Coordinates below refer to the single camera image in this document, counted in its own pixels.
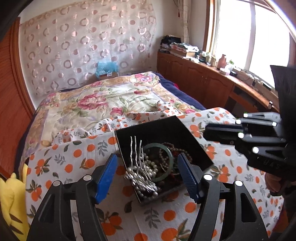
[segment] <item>pink vase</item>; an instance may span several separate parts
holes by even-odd
[[[218,61],[217,69],[225,68],[226,65],[227,65],[226,56],[225,54],[222,54],[222,57]]]

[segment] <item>human hand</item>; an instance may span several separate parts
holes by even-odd
[[[280,177],[276,177],[272,174],[266,173],[265,174],[265,183],[267,188],[271,191],[271,192],[279,192],[281,189],[281,184],[279,183],[279,181],[281,180]]]

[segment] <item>navy blue bed sheet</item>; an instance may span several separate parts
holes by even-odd
[[[206,110],[205,107],[203,107],[202,104],[200,104],[197,100],[193,99],[189,95],[185,94],[181,90],[179,90],[173,82],[165,79],[161,74],[159,73],[154,73],[160,78],[160,83],[161,85],[166,88],[168,91],[170,91],[172,94],[177,96],[180,100],[186,102],[189,105],[194,106],[198,110]]]

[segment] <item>blue gripper pad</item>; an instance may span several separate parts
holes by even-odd
[[[107,193],[109,191],[110,185],[112,183],[114,174],[117,169],[117,156],[113,155],[110,159],[110,161],[107,163],[105,170],[100,178],[100,181],[97,185],[96,190],[96,203],[99,204],[101,201],[103,201]]]
[[[200,203],[199,199],[201,198],[201,196],[200,196],[199,187],[198,187],[198,184],[200,183],[198,174],[200,173],[193,173],[194,170],[191,169],[191,166],[192,167],[198,167],[198,166],[191,165],[184,153],[181,153],[178,155],[177,163],[178,163],[180,174],[182,176],[183,182],[186,186],[186,189],[189,193],[190,198],[193,199],[196,203]]]

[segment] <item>green bracelet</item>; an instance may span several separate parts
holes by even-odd
[[[167,171],[162,176],[151,179],[151,181],[156,183],[156,182],[160,182],[160,181],[164,180],[172,172],[172,169],[174,166],[174,159],[173,159],[173,155],[172,155],[171,151],[165,145],[160,144],[160,143],[147,144],[146,146],[143,147],[143,151],[146,151],[147,149],[152,148],[152,147],[158,147],[158,148],[163,149],[168,154],[169,161],[170,161]]]

